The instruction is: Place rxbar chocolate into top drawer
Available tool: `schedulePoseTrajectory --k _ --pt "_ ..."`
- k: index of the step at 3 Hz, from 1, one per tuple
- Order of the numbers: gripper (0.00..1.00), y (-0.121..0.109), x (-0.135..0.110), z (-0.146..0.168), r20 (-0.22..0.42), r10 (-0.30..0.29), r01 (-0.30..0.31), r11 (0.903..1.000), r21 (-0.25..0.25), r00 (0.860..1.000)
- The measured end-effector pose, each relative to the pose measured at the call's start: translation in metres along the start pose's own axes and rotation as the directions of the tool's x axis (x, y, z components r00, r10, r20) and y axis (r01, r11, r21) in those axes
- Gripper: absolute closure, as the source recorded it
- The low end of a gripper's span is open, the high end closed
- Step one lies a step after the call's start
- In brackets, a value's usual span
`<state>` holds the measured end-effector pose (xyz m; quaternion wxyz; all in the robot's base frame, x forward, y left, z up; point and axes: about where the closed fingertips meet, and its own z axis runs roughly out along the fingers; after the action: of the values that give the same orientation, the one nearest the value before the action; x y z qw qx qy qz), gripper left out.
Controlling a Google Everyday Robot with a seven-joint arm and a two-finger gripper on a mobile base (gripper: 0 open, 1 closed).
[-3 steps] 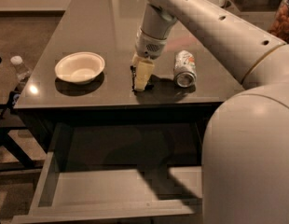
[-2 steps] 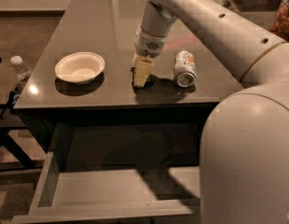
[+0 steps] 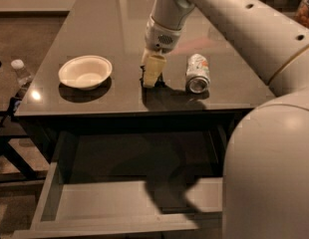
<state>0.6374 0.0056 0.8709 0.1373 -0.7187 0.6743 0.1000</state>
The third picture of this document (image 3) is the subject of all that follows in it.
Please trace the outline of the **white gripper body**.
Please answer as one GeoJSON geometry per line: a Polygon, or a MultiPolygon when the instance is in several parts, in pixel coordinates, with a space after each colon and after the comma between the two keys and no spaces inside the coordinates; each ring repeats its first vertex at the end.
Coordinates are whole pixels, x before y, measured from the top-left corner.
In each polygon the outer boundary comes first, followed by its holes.
{"type": "Polygon", "coordinates": [[[182,24],[172,20],[160,22],[150,16],[146,26],[146,48],[164,54],[171,52],[181,35],[182,24]]]}

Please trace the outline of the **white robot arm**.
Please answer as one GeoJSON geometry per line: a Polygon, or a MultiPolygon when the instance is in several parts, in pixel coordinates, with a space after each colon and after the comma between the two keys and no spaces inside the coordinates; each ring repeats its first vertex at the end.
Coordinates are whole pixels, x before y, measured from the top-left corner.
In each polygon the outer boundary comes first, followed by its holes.
{"type": "Polygon", "coordinates": [[[309,239],[309,30],[259,0],[154,0],[143,84],[194,9],[269,92],[234,130],[222,181],[223,239],[309,239]]]}

